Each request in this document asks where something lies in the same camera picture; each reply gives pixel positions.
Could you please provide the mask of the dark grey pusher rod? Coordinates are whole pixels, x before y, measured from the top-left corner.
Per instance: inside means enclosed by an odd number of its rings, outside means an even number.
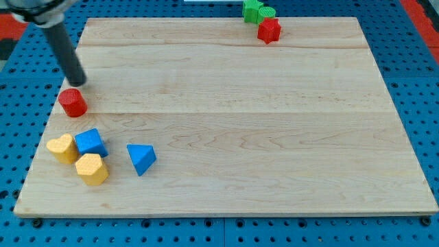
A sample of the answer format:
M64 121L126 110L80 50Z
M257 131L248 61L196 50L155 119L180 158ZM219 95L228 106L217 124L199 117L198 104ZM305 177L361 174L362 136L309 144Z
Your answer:
M43 34L68 83L73 87L84 85L86 83L86 74L64 23L61 22L52 27L43 28Z

